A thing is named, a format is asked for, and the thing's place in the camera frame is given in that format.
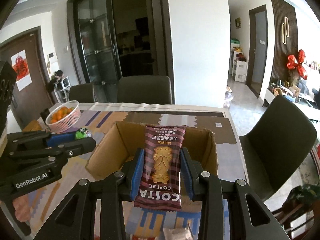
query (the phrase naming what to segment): glass door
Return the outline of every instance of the glass door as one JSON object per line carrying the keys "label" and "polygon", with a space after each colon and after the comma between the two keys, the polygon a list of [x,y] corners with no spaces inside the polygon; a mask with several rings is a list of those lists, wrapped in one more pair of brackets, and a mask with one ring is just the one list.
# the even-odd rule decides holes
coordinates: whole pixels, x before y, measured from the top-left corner
{"label": "glass door", "polygon": [[122,75],[116,41],[112,35],[112,11],[108,17],[107,8],[107,0],[81,0],[78,3],[77,12],[82,52],[89,82],[100,85],[107,101],[116,103],[117,84]]}

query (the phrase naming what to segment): wall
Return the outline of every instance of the wall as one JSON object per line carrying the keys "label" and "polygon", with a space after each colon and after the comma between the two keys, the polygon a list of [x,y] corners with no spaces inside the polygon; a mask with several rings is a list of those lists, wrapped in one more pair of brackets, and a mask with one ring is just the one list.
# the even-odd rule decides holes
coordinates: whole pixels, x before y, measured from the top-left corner
{"label": "wall", "polygon": [[222,107],[228,79],[228,0],[169,0],[175,103]]}
{"label": "wall", "polygon": [[320,23],[311,20],[301,9],[296,9],[298,25],[298,50],[306,53],[308,64],[312,61],[320,63],[319,40]]}
{"label": "wall", "polygon": [[[266,5],[267,7],[267,18],[268,18],[268,48],[267,48],[267,61],[266,68],[264,72],[264,78],[262,82],[260,97],[264,99],[266,90],[269,86],[272,65],[273,65],[273,55],[274,55],[274,44],[275,44],[275,23],[273,16],[273,8],[271,0],[244,0],[241,6],[235,10],[231,10],[231,37],[236,38],[241,42],[241,47],[243,48],[244,56],[249,59],[250,50],[250,19],[249,10],[257,8],[261,5]],[[236,29],[235,19],[241,18],[241,28]]]}
{"label": "wall", "polygon": [[52,25],[51,25],[51,12],[36,14],[22,20],[16,21],[0,31],[0,43],[4,42],[8,38],[27,31],[29,29],[40,26],[41,28],[41,40],[42,40],[42,49],[44,53],[45,63],[48,63],[47,55],[55,52],[53,44],[53,35],[52,35]]}
{"label": "wall", "polygon": [[52,11],[52,33],[59,67],[63,74],[68,76],[71,86],[78,85],[79,82],[70,51],[66,1],[58,3]]}
{"label": "wall", "polygon": [[[275,18],[275,54],[273,57],[273,66],[271,80],[288,80],[289,73],[286,67],[288,55],[297,55],[298,52],[298,27],[295,8],[284,0],[271,0],[273,14]],[[289,21],[289,37],[283,42],[282,26],[284,18]]]}

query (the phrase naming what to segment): gold wall decoration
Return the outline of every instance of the gold wall decoration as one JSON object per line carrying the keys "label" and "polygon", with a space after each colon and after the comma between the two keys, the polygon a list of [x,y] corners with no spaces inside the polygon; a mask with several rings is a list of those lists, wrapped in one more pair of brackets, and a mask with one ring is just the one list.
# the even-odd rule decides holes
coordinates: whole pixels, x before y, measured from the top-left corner
{"label": "gold wall decoration", "polygon": [[289,38],[289,20],[286,17],[284,17],[284,23],[282,23],[282,42],[283,44],[287,44],[287,38]]}

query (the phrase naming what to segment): cardboard box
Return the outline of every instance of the cardboard box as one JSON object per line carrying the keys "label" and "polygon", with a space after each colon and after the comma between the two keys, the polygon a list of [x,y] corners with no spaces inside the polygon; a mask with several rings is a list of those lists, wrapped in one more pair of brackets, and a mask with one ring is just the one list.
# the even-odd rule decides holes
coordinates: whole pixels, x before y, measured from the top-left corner
{"label": "cardboard box", "polygon": [[[102,139],[89,159],[86,169],[95,179],[104,179],[133,159],[137,148],[144,148],[145,124],[116,122]],[[193,160],[204,170],[217,175],[218,160],[213,133],[187,127],[182,143]]]}

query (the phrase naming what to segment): red paper decoration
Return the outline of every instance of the red paper decoration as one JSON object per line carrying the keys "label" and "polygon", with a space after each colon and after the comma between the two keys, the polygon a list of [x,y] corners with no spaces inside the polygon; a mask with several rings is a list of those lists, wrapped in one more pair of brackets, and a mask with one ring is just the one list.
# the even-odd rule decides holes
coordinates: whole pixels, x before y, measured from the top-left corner
{"label": "red paper decoration", "polygon": [[288,57],[288,63],[287,63],[287,68],[289,70],[293,70],[298,66],[298,62],[296,60],[296,57],[294,55],[289,55]]}
{"label": "red paper decoration", "polygon": [[299,50],[299,52],[298,52],[298,60],[296,59],[296,57],[294,55],[289,55],[287,68],[289,70],[294,70],[295,68],[297,68],[297,72],[299,73],[299,75],[303,79],[307,80],[307,78],[308,78],[307,71],[305,70],[305,68],[301,64],[304,62],[305,58],[306,58],[306,54],[304,53],[304,51],[302,49]]}
{"label": "red paper decoration", "polygon": [[303,49],[299,50],[299,52],[298,52],[298,63],[299,64],[303,63],[305,58],[306,58],[306,54],[304,53]]}
{"label": "red paper decoration", "polygon": [[297,66],[297,71],[298,71],[299,75],[300,75],[304,80],[307,80],[307,78],[308,78],[307,71],[305,70],[305,68],[304,68],[301,64],[299,64],[299,65]]}

